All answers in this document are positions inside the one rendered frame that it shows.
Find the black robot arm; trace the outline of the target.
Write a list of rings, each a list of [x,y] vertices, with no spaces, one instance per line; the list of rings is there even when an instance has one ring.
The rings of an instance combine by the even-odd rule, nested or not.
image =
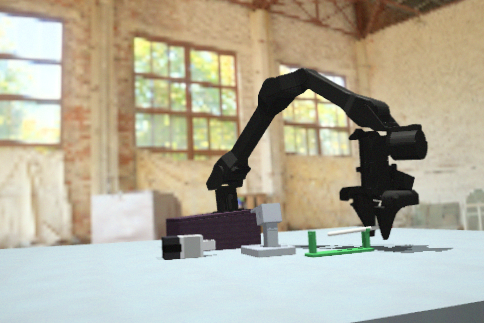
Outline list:
[[[296,96],[308,89],[341,107],[349,119],[360,127],[349,140],[358,140],[360,162],[424,160],[428,141],[421,124],[399,126],[387,103],[356,94],[314,69],[300,68],[294,72],[267,78],[258,94],[258,106],[233,148],[214,164],[206,182],[208,191],[215,190],[217,211],[224,213],[239,209],[236,188],[251,170],[248,158],[274,117],[286,109]],[[377,131],[384,131],[382,135]],[[226,185],[228,186],[222,186]]]

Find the white pin with red cap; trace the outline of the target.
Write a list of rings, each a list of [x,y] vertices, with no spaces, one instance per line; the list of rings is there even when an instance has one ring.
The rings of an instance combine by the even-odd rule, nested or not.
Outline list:
[[[361,227],[361,228],[354,228],[354,229],[331,231],[331,232],[327,232],[327,235],[328,236],[333,236],[333,235],[341,235],[341,234],[348,234],[348,233],[363,232],[363,231],[366,231],[366,228],[370,228],[370,230],[378,230],[378,229],[380,229],[379,225],[377,225],[377,226],[369,226],[369,227]]]

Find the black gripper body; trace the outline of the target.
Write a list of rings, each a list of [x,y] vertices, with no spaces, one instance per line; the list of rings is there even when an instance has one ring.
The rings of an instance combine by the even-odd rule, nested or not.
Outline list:
[[[395,190],[390,184],[389,161],[360,162],[356,172],[360,172],[361,186],[344,187],[340,191],[340,201],[352,199],[354,204],[373,203],[382,200],[381,206],[403,207],[418,205],[419,193],[415,189]]]

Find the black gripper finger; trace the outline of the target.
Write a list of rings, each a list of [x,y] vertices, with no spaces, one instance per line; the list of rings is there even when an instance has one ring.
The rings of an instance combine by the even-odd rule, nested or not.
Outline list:
[[[378,206],[380,201],[373,201],[373,203],[354,204],[350,203],[350,206],[359,216],[364,227],[376,226],[376,214],[373,206]],[[370,230],[370,237],[375,236],[376,230]]]
[[[403,207],[373,206],[383,240],[388,240],[396,213]]]

